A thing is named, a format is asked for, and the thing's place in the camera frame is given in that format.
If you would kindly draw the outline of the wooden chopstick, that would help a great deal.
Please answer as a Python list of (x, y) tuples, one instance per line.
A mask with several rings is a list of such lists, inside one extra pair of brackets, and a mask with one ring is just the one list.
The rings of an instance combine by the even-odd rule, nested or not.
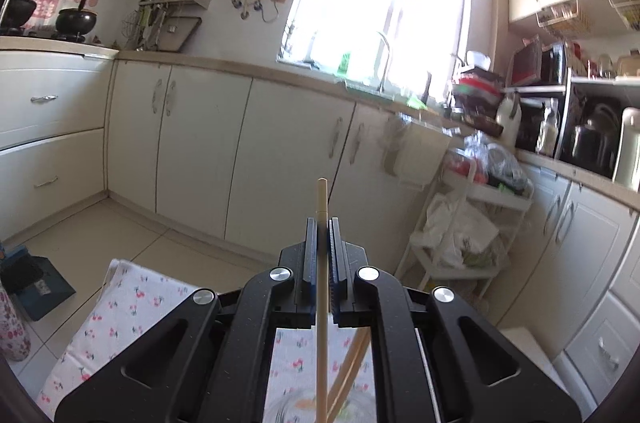
[(350, 342), (340, 371), (338, 371), (337, 377), (329, 391), (329, 423), (333, 423), (340, 413), (348, 393), (352, 389), (352, 384), (356, 380), (356, 376), (370, 343), (371, 330), (369, 328), (359, 328), (352, 338), (352, 342)]
[(330, 307), (329, 295), (329, 196), (328, 181), (319, 178), (317, 183), (317, 224), (318, 224), (318, 256), (317, 256), (317, 373), (316, 373), (316, 421), (326, 423), (329, 412), (328, 391), (328, 317)]

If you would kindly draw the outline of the wall utensil rack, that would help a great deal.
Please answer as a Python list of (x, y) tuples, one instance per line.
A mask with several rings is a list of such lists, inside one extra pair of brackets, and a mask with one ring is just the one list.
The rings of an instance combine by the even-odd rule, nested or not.
[(127, 50), (181, 53), (202, 24), (186, 8), (206, 10), (211, 0), (141, 0), (122, 23)]

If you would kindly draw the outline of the green dish soap bottle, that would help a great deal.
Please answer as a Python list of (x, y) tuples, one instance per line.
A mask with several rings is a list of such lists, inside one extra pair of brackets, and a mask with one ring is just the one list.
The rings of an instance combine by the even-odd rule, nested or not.
[(338, 76), (346, 76), (348, 72), (349, 60), (350, 60), (350, 53), (346, 53), (342, 56), (341, 62), (338, 65), (338, 68), (336, 71), (336, 74)]

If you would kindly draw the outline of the hanging white trash bin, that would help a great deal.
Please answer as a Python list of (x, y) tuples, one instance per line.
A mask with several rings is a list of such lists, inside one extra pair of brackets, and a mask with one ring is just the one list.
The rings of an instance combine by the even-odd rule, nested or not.
[(434, 180), (450, 143), (442, 128), (396, 114), (382, 135), (383, 170), (401, 185), (422, 190)]

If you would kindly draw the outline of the black electric kettle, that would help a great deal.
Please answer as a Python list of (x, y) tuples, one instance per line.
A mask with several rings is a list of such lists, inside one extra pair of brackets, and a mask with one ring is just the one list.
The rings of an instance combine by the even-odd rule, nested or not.
[(620, 109), (591, 102), (570, 139), (570, 162), (590, 172), (612, 177), (620, 139)]

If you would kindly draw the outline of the stacked bowls and lids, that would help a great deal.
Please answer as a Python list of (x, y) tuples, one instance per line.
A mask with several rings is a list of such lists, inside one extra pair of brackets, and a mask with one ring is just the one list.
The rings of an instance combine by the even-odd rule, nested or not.
[(506, 78), (491, 71), (490, 57), (476, 50), (468, 50), (465, 58), (459, 60), (451, 84), (454, 113), (460, 122), (498, 138), (503, 127), (496, 115)]

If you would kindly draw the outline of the black frying pan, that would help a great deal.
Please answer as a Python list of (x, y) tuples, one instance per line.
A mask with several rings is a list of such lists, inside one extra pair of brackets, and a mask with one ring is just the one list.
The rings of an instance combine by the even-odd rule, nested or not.
[(1, 21), (1, 34), (21, 35), (36, 8), (37, 2), (34, 0), (10, 0)]

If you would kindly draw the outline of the black shelf rack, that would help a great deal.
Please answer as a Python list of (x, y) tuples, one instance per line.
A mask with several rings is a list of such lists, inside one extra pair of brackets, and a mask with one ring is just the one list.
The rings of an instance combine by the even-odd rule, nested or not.
[(639, 80), (591, 74), (569, 42), (531, 40), (516, 50), (506, 72), (506, 93), (521, 97), (515, 147), (570, 163), (570, 139), (588, 104), (607, 102), (623, 111), (639, 105)]

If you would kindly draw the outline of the white rolling storage cart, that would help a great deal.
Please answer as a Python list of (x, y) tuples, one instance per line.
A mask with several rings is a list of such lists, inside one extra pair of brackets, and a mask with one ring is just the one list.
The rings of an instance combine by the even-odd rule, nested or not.
[(466, 137), (442, 159), (395, 276), (422, 291), (450, 287), (485, 308), (534, 193), (512, 151), (482, 132)]

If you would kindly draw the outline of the floral plastic bag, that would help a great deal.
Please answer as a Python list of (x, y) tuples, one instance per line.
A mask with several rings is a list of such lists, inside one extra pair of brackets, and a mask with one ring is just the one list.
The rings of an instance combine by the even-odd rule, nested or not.
[(1, 355), (11, 361), (25, 360), (32, 349), (25, 325), (3, 285), (0, 285), (0, 348)]

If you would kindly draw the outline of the black wok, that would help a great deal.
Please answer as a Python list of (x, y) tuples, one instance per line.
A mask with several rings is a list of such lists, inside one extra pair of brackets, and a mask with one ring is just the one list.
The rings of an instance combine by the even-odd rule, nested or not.
[(83, 43), (96, 26), (98, 14), (86, 9), (88, 0), (80, 0), (77, 7), (64, 8), (58, 12), (55, 33), (58, 40)]

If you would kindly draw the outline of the cherry print tablecloth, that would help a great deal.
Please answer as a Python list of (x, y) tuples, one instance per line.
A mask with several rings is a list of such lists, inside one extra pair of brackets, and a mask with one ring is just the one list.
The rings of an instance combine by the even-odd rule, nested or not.
[(298, 319), (115, 259), (36, 404), (65, 422), (317, 422), (319, 334)]

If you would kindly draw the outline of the dark blue dustpan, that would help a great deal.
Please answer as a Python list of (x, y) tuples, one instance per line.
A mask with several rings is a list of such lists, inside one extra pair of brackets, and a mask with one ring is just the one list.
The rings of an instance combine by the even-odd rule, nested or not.
[(1, 252), (1, 283), (31, 321), (39, 321), (76, 293), (46, 257), (30, 254), (24, 245)]

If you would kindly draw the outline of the white plastic jug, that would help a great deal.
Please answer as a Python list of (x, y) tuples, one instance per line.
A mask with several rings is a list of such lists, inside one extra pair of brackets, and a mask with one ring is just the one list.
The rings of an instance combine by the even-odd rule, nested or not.
[(518, 93), (506, 93), (498, 105), (496, 122), (502, 127), (500, 143), (514, 149), (522, 120), (521, 97)]

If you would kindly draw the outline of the chrome sink faucet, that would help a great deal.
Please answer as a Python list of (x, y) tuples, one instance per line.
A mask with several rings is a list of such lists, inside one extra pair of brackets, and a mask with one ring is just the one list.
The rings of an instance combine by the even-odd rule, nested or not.
[(381, 76), (380, 82), (378, 82), (378, 88), (376, 89), (376, 91), (380, 94), (384, 94), (387, 70), (388, 70), (388, 65), (390, 64), (390, 54), (392, 53), (392, 49), (390, 48), (390, 41), (387, 39), (387, 35), (383, 31), (379, 31), (378, 36), (381, 38), (381, 41), (386, 49), (386, 55), (385, 55), (386, 58), (383, 64), (382, 76)]

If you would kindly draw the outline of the white thermos pitcher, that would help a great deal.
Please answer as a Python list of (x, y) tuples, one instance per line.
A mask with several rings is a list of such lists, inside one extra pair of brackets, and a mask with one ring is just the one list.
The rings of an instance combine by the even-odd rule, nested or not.
[(620, 128), (620, 146), (614, 168), (613, 182), (633, 191), (640, 187), (640, 110), (626, 108)]

